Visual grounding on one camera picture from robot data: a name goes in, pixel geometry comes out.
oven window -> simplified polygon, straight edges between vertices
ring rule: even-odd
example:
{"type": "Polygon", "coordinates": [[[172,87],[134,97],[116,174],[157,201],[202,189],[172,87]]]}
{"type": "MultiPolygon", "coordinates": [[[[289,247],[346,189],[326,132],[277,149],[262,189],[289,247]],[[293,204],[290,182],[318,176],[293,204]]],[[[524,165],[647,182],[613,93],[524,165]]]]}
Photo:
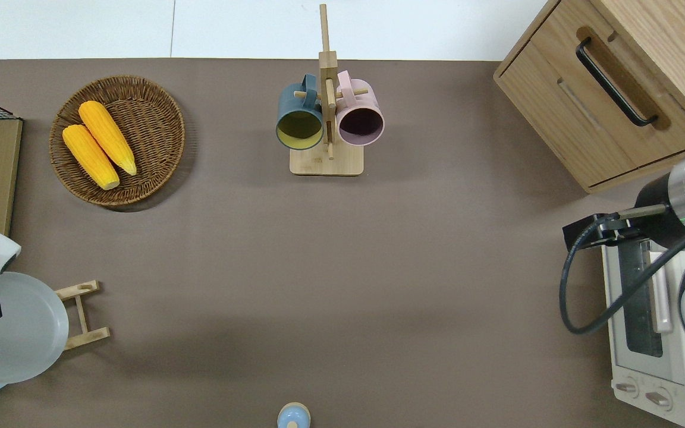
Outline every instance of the oven window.
{"type": "MultiPolygon", "coordinates": [[[[623,292],[633,279],[644,270],[649,263],[649,241],[625,242],[618,246],[620,260],[620,282],[623,292]]],[[[625,314],[626,342],[628,349],[649,355],[662,357],[662,338],[652,327],[652,304],[649,300],[649,283],[641,287],[633,297],[623,306],[625,314]]]]}

white wall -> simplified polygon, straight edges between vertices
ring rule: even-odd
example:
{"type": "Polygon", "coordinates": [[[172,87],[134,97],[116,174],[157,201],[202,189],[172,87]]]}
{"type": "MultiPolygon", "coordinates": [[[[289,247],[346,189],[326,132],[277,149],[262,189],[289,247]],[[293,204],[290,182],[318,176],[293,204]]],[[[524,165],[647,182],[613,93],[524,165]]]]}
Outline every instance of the white wall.
{"type": "MultiPolygon", "coordinates": [[[[0,0],[0,59],[308,58],[318,1],[0,0]]],[[[500,60],[545,0],[326,0],[340,59],[500,60]]]]}

wooden mug holder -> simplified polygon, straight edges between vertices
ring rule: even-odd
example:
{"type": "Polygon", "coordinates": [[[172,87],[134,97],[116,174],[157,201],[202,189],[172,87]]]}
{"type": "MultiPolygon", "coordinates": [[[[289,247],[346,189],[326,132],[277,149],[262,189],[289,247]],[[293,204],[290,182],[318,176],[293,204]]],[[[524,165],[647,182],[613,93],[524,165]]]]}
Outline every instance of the wooden mug holder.
{"type": "Polygon", "coordinates": [[[81,301],[81,296],[90,292],[95,292],[100,289],[97,280],[84,282],[83,284],[71,285],[64,289],[55,290],[60,300],[65,301],[71,298],[76,299],[76,308],[78,309],[78,320],[81,323],[82,333],[77,336],[70,336],[68,342],[65,344],[64,350],[71,350],[74,347],[90,344],[99,339],[109,338],[109,328],[97,328],[89,331],[86,325],[86,314],[84,313],[84,304],[81,301]]]}
{"type": "MultiPolygon", "coordinates": [[[[342,175],[356,176],[364,173],[364,148],[345,143],[337,129],[335,93],[340,82],[337,79],[337,52],[329,50],[329,28],[326,22],[326,5],[320,6],[321,41],[323,51],[319,52],[319,88],[321,116],[324,125],[322,144],[307,150],[290,150],[290,171],[296,175],[342,175]]],[[[358,90],[357,95],[366,90],[358,90]]],[[[305,92],[296,92],[296,97],[305,97],[305,92]]]]}

wicker basket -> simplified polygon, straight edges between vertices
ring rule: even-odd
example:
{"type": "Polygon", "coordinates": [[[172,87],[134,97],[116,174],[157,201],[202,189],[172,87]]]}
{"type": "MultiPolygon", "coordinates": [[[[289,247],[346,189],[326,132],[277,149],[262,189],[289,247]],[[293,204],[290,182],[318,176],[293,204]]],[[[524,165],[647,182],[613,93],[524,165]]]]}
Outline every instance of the wicker basket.
{"type": "Polygon", "coordinates": [[[101,206],[139,202],[160,189],[179,165],[184,149],[181,109],[162,87],[146,78],[119,75],[93,81],[62,106],[49,133],[49,156],[57,177],[76,197],[101,206]],[[81,124],[78,106],[103,103],[125,136],[137,174],[116,167],[120,185],[102,190],[89,178],[62,140],[62,130],[81,124]]]}

mug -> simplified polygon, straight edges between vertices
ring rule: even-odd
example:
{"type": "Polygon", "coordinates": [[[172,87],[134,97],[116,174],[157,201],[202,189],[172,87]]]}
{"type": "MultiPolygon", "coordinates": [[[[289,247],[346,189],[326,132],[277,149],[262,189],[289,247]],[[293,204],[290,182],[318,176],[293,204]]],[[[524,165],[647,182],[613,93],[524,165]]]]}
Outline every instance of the mug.
{"type": "Polygon", "coordinates": [[[276,137],[290,149],[310,149],[324,134],[321,101],[316,97],[316,76],[306,74],[302,83],[293,83],[279,96],[276,137]],[[296,97],[301,90],[305,97],[296,97]]]}
{"type": "Polygon", "coordinates": [[[342,98],[337,100],[337,129],[340,138],[353,146],[367,146],[377,141],[384,130],[384,120],[372,85],[359,78],[351,79],[348,71],[337,75],[342,98]],[[366,89],[366,94],[355,95],[356,89],[366,89]]]}

